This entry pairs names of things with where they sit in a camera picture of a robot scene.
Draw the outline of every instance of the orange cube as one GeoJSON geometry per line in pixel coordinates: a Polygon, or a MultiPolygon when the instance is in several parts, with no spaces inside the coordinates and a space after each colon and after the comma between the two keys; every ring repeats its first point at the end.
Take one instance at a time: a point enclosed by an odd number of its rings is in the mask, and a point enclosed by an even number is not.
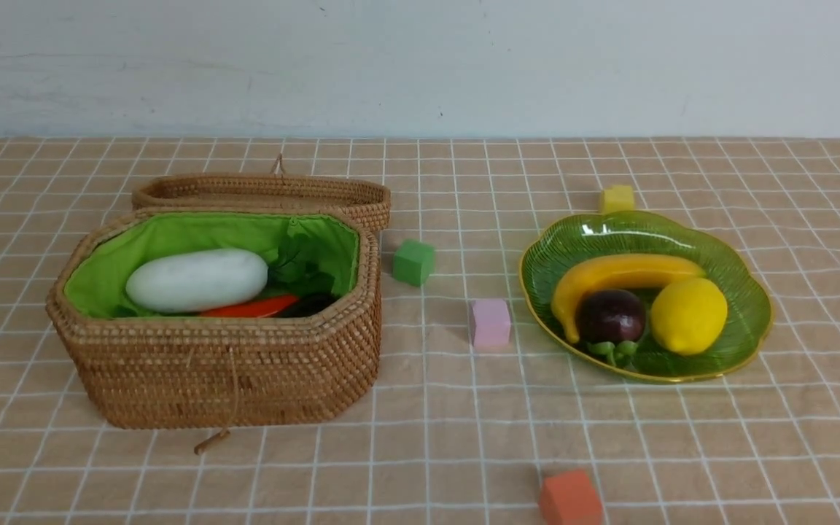
{"type": "Polygon", "coordinates": [[[540,514],[547,525],[600,525],[603,512],[585,471],[573,470],[544,479],[540,514]]]}

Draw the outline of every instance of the yellow cube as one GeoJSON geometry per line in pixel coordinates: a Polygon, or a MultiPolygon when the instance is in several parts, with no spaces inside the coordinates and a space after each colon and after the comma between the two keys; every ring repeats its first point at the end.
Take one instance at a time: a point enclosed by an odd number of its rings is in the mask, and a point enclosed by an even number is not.
{"type": "Polygon", "coordinates": [[[598,210],[600,213],[611,213],[634,209],[634,189],[626,185],[611,186],[601,192],[598,210]]]}

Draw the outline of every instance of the green glass plate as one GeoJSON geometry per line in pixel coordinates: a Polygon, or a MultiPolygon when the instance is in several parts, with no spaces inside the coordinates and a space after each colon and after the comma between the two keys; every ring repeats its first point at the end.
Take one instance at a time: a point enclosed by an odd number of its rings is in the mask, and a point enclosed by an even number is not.
{"type": "MultiPolygon", "coordinates": [[[[757,356],[774,322],[766,290],[734,249],[709,233],[646,211],[572,215],[558,220],[524,252],[519,276],[527,307],[557,343],[592,365],[644,382],[699,381],[743,368],[757,356]],[[556,283],[576,263],[616,253],[661,253],[702,266],[728,300],[728,320],[714,345],[696,356],[683,357],[663,349],[647,330],[631,361],[619,367],[569,345],[550,310],[556,283]]],[[[650,308],[658,290],[632,292],[650,308]]]]}

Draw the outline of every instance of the lemon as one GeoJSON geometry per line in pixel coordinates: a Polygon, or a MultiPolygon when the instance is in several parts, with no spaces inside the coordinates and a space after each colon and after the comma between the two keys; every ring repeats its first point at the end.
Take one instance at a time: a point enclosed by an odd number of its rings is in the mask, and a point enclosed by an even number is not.
{"type": "Polygon", "coordinates": [[[650,307],[650,333],[660,346],[683,356],[709,349],[728,319],[728,301],[714,282],[683,279],[660,291],[650,307]]]}

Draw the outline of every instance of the wicker basket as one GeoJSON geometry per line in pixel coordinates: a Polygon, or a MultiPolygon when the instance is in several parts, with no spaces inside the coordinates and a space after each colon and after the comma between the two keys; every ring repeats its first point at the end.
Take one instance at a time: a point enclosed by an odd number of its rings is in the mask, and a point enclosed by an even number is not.
{"type": "Polygon", "coordinates": [[[267,174],[190,173],[159,176],[131,193],[131,207],[256,206],[326,211],[337,209],[370,232],[387,229],[391,190],[367,180],[284,173],[278,155],[267,174]]]}
{"type": "Polygon", "coordinates": [[[100,243],[157,214],[303,215],[248,206],[147,207],[85,236],[47,296],[50,316],[90,401],[126,429],[209,428],[318,422],[353,405],[378,375],[381,287],[378,242],[359,234],[352,292],[310,318],[220,319],[83,316],[64,294],[74,269],[100,243]]]}

